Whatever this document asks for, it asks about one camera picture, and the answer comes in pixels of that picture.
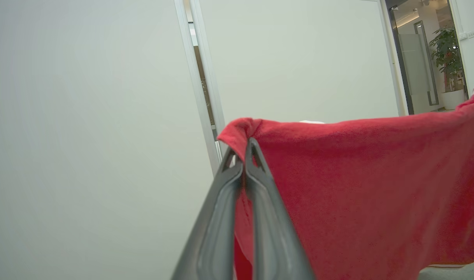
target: white plant pot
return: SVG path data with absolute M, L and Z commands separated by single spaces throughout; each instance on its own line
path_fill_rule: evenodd
M 455 90 L 450 92 L 443 92 L 439 94 L 439 103 L 445 107 L 446 110 L 454 110 L 456 106 L 465 101 L 463 90 Z

